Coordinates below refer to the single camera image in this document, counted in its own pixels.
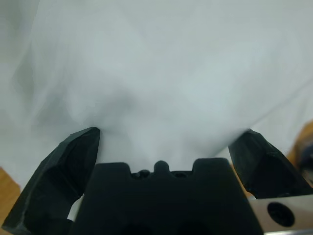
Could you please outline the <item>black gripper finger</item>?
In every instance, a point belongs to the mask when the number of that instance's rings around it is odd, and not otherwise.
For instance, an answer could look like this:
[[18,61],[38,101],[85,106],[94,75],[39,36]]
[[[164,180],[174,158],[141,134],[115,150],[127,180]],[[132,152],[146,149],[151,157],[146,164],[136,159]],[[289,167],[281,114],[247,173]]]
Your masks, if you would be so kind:
[[69,233],[72,205],[82,197],[96,163],[100,130],[69,135],[44,160],[5,219],[9,233]]
[[228,146],[234,169],[246,191],[257,199],[310,195],[313,188],[290,161],[251,129]]

